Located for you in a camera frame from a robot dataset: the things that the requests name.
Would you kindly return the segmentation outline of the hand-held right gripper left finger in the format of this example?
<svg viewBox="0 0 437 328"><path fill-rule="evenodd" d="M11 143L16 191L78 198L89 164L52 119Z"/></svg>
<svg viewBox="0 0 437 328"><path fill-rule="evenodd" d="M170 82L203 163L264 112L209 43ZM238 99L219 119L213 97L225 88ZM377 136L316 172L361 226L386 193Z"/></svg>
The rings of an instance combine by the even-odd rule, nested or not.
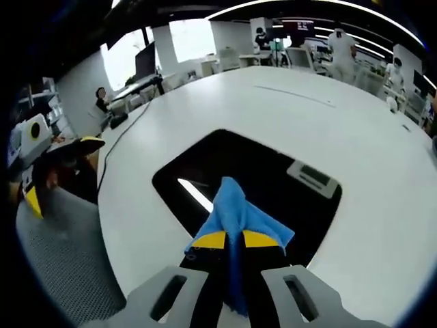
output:
<svg viewBox="0 0 437 328"><path fill-rule="evenodd" d="M179 266L167 266L127 298L133 327L217 327L227 294L227 234L197 238Z"/></svg>

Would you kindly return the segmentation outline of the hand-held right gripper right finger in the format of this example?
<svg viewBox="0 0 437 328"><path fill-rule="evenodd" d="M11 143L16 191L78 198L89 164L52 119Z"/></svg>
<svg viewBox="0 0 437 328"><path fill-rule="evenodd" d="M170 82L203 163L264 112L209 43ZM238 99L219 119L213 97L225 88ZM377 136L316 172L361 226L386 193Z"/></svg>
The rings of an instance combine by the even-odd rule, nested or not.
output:
<svg viewBox="0 0 437 328"><path fill-rule="evenodd" d="M252 327L345 327L339 293L303 266L291 266L279 243L242 233L243 291Z"/></svg>

